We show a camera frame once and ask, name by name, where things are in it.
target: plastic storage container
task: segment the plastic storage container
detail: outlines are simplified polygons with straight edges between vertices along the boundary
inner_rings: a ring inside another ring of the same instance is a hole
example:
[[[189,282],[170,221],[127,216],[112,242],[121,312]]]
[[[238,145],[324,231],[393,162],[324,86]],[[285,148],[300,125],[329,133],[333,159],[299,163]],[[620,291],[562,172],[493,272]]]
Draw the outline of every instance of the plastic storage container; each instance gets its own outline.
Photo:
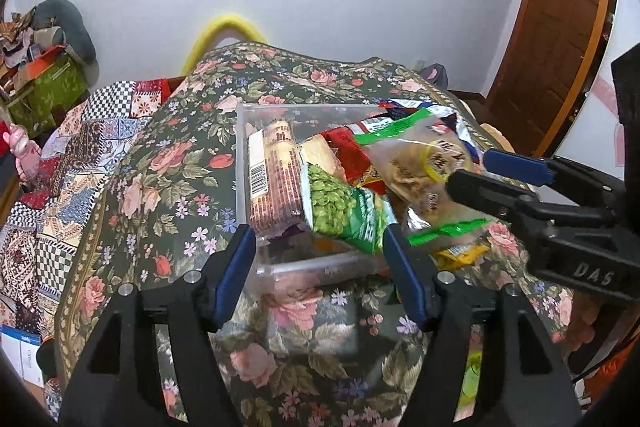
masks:
[[[292,124],[297,142],[324,130],[367,120],[384,109],[373,105],[257,105],[236,107],[236,212],[238,223],[248,223],[248,137],[274,120]],[[258,247],[245,288],[254,296],[341,282],[380,272],[384,258],[367,255],[341,241],[300,233]]]

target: screw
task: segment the screw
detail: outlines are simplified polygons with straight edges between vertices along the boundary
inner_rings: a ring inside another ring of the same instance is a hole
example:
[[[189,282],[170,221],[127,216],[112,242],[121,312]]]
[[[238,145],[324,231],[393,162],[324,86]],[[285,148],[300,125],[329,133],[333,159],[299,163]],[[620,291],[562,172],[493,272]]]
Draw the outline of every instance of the screw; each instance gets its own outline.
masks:
[[[189,284],[195,284],[200,280],[202,274],[198,270],[189,270],[182,278]]]
[[[546,227],[545,230],[543,230],[542,232],[547,238],[551,239],[553,237],[556,237],[556,235],[558,235],[558,229],[556,229],[556,227],[553,227],[552,225],[549,225],[548,227]]]
[[[454,280],[456,280],[456,276],[451,272],[444,271],[438,273],[438,281],[443,284],[451,284]]]
[[[520,293],[520,289],[513,283],[505,284],[502,289],[506,291],[508,295],[511,295],[511,297],[515,297]]]
[[[118,287],[118,293],[120,295],[122,295],[123,297],[131,295],[133,293],[133,285],[130,282],[126,282],[124,284],[121,284]]]

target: barcode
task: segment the barcode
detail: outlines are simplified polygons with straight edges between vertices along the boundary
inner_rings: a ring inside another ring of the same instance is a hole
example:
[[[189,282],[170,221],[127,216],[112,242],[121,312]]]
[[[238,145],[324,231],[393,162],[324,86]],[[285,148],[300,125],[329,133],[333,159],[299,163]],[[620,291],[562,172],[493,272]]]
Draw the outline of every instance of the barcode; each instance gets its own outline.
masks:
[[[250,170],[249,186],[252,200],[269,191],[269,187],[267,185],[267,165],[265,162],[256,165]]]

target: wall outlet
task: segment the wall outlet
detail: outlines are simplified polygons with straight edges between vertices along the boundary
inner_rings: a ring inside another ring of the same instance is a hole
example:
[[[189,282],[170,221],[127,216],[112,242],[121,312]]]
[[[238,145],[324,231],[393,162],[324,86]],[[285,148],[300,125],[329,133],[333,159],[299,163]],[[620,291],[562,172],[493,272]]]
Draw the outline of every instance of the wall outlet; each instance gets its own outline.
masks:
[[[422,71],[426,65],[427,61],[424,60],[423,58],[416,58],[414,60],[414,63],[411,66],[411,69],[413,71]]]

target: blue gripper pad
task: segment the blue gripper pad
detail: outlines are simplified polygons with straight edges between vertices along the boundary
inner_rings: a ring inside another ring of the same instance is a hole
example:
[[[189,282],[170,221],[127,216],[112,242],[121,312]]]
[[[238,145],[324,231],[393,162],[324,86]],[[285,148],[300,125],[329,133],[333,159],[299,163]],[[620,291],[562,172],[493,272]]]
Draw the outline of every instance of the blue gripper pad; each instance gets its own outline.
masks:
[[[536,187],[550,184],[554,180],[554,174],[548,169],[544,160],[489,149],[484,153],[482,162],[484,167],[493,174],[514,178]]]
[[[244,287],[244,281],[249,273],[255,256],[255,232],[251,227],[239,227],[238,232],[242,235],[239,237],[238,246],[235,252],[232,252],[231,259],[226,266],[220,283],[216,288],[216,306],[213,313],[214,322],[220,327],[227,322],[236,309],[238,299]],[[232,238],[229,247],[235,244],[235,237]]]
[[[417,324],[420,330],[427,322],[424,304],[424,287],[418,281],[415,271],[409,263],[398,238],[387,229],[382,237],[382,250],[386,264],[391,270],[396,288],[402,296],[402,305],[406,315]]]

